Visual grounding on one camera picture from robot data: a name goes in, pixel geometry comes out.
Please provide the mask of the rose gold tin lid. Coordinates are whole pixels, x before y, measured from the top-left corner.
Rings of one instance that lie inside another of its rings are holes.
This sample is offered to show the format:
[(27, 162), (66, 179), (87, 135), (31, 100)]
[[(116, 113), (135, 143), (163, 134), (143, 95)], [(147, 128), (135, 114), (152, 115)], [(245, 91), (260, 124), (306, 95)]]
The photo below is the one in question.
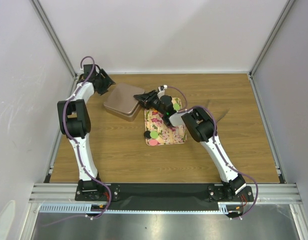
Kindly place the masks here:
[(112, 90), (107, 100), (103, 103), (105, 108), (111, 108), (118, 112), (130, 114), (139, 104), (133, 95), (144, 94), (143, 88), (126, 83), (119, 83)]

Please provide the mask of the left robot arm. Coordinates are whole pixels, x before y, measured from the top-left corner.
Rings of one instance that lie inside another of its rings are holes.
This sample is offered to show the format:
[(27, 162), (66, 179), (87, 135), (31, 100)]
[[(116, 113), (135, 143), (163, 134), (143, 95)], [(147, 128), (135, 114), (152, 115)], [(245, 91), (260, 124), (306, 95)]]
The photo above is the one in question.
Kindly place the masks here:
[(69, 140), (79, 169), (78, 196), (99, 200), (105, 191), (90, 149), (91, 120), (86, 103), (92, 95), (103, 95), (115, 82), (97, 64), (85, 64), (73, 93), (57, 103), (60, 130)]

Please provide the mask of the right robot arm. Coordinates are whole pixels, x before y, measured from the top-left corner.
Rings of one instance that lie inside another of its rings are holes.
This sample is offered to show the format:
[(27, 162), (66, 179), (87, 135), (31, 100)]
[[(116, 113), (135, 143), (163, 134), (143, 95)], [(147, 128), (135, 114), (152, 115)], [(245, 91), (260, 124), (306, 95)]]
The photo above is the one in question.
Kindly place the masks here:
[(224, 150), (217, 134), (215, 118), (202, 106), (194, 106), (187, 110), (175, 110), (172, 97), (169, 95), (159, 96), (158, 91), (135, 94), (141, 107), (151, 108), (162, 114), (162, 120), (167, 127), (185, 126), (191, 137), (200, 143), (213, 160), (223, 184), (225, 197), (235, 201), (242, 195), (246, 187), (242, 174), (234, 167), (226, 151)]

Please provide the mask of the rose gold cookie tin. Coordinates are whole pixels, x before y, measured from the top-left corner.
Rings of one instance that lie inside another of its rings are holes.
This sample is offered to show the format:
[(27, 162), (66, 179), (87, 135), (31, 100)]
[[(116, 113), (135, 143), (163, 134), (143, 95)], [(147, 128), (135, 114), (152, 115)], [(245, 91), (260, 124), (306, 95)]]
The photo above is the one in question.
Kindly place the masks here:
[(114, 115), (114, 116), (116, 116), (120, 119), (123, 119), (123, 120), (128, 121), (128, 122), (133, 122), (135, 120), (136, 116), (138, 115), (139, 111), (141, 110), (141, 107), (138, 104), (130, 114), (119, 112), (119, 111), (116, 111), (114, 109), (107, 108), (107, 107), (105, 107), (105, 110), (109, 114), (112, 114), (112, 115)]

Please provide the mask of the floral serving tray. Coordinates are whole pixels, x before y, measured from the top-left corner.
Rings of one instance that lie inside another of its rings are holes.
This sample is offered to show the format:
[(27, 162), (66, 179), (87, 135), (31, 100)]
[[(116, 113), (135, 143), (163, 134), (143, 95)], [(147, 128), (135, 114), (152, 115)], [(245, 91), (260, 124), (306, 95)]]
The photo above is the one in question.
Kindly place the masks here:
[[(164, 105), (161, 104), (160, 108), (166, 112)], [(158, 110), (153, 108), (144, 109), (145, 131), (157, 131), (159, 134), (158, 138), (156, 139), (158, 141), (158, 145), (156, 146), (177, 145), (185, 143), (187, 140), (185, 125), (176, 127), (167, 126), (163, 117), (164, 114)], [(148, 146), (150, 146), (148, 143), (150, 139), (145, 139), (145, 143)]]

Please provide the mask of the green sandwich cookie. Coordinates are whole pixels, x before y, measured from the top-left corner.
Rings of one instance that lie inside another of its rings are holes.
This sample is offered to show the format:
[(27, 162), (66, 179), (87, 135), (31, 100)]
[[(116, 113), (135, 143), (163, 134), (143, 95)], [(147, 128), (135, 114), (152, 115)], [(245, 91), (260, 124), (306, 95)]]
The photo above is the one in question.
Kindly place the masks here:
[(173, 108), (174, 108), (176, 111), (179, 111), (179, 110), (180, 110), (180, 105), (177, 104), (177, 103), (174, 103), (174, 104), (173, 104)]
[(151, 131), (150, 132), (150, 138), (152, 139), (157, 139), (159, 136), (158, 132), (157, 131)]

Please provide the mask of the black sandwich cookie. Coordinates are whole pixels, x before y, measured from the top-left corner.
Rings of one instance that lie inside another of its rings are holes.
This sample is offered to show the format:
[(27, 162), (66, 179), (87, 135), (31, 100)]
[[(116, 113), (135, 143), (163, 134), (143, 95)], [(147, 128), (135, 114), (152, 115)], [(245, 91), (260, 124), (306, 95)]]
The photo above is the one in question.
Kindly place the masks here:
[(151, 138), (150, 133), (151, 133), (151, 132), (150, 132), (150, 131), (148, 131), (148, 130), (147, 130), (147, 131), (145, 131), (145, 132), (143, 133), (144, 138), (149, 140), (149, 139)]

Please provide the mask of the pink sandwich cookie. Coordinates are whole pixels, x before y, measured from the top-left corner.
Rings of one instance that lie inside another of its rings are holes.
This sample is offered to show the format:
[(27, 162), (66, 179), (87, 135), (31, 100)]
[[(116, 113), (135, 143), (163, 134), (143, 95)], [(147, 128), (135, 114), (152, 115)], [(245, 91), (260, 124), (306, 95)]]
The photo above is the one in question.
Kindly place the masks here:
[(156, 139), (150, 139), (148, 143), (149, 143), (150, 146), (158, 145), (158, 141)]

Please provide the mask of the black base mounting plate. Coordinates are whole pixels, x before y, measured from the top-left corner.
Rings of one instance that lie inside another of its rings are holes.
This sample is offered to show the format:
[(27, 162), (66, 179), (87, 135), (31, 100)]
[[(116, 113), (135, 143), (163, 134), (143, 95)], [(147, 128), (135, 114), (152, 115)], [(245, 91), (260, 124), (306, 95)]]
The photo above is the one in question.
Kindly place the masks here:
[(213, 183), (113, 183), (109, 189), (109, 210), (117, 211), (216, 211), (220, 202), (254, 201), (249, 186), (233, 195)]

